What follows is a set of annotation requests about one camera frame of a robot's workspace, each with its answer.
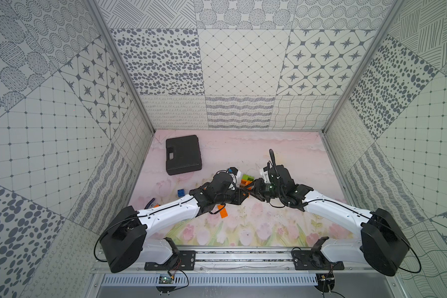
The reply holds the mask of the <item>orange 2x4 lego plate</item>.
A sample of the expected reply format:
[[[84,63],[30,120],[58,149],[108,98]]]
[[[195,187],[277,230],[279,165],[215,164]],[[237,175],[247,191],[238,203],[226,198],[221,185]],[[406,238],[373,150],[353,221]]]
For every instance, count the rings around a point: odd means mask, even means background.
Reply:
[[[241,180],[241,182],[240,182],[240,186],[241,186],[241,187],[246,187],[246,186],[250,185],[251,183],[252,183],[252,181]]]

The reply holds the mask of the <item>green long lego brick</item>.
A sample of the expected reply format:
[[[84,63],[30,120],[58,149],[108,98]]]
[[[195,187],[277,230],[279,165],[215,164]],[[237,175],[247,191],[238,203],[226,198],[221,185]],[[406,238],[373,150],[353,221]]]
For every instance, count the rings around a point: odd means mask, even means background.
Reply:
[[[245,180],[245,181],[254,181],[254,177],[253,177],[253,176],[249,176],[249,175],[243,175],[243,176],[242,176],[242,180]]]

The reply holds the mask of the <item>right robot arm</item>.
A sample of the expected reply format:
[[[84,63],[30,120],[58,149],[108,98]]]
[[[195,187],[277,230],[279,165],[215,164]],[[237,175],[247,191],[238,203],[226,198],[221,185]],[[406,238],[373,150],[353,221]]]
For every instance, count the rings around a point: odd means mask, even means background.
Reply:
[[[395,276],[411,249],[392,215],[381,208],[360,209],[324,196],[312,187],[259,178],[247,186],[255,198],[279,199],[283,206],[323,217],[351,232],[352,239],[323,239],[315,246],[328,261],[370,265],[385,276]]]

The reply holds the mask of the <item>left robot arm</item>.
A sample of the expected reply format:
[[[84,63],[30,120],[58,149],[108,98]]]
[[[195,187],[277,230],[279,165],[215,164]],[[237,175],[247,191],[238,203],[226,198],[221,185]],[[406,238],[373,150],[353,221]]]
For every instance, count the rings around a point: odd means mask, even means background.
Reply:
[[[123,208],[98,238],[110,271],[124,271],[141,253],[145,262],[174,265],[179,251],[172,239],[147,240],[147,237],[182,221],[213,214],[218,205],[240,205],[247,197],[239,189],[241,180],[242,172],[229,168],[218,171],[211,182],[176,201],[139,211],[131,206]]]

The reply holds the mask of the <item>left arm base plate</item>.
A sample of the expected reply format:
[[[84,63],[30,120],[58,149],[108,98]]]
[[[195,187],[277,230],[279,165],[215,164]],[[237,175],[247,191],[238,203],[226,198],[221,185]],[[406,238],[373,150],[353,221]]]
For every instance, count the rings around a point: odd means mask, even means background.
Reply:
[[[193,271],[196,263],[196,251],[184,250],[174,253],[164,264],[146,262],[145,271],[171,271],[173,269],[182,271]]]

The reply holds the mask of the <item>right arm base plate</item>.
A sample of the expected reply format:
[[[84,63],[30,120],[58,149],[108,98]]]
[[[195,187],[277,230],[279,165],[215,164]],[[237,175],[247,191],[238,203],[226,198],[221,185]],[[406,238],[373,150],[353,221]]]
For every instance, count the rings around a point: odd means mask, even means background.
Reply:
[[[345,269],[342,262],[332,263],[320,252],[295,248],[291,251],[291,257],[297,271],[342,271]]]

